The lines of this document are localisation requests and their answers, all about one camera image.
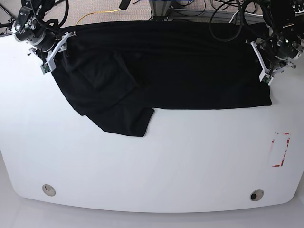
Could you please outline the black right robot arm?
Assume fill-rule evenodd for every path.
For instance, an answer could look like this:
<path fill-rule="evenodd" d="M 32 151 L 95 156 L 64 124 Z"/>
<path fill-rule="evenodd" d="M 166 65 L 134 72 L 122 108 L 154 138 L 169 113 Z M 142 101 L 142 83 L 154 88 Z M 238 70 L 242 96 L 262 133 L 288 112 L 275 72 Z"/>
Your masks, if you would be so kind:
<path fill-rule="evenodd" d="M 54 49 L 58 40 L 64 36 L 60 28 L 67 20 L 69 1 L 65 0 L 63 19 L 44 21 L 44 16 L 56 4 L 55 0 L 23 0 L 17 19 L 12 25 L 12 34 L 18 42 L 28 42 L 40 51 L 38 57 L 46 61 L 48 52 Z"/>

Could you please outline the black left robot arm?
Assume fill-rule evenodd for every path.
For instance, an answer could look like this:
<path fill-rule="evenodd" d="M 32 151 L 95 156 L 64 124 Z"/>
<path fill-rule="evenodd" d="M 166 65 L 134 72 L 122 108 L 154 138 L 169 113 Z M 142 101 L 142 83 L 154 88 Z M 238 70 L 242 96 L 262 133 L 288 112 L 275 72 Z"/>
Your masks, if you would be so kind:
<path fill-rule="evenodd" d="M 271 69 L 286 66 L 304 54 L 304 2 L 302 0 L 265 0 L 261 4 L 270 35 L 263 45 L 270 56 Z"/>

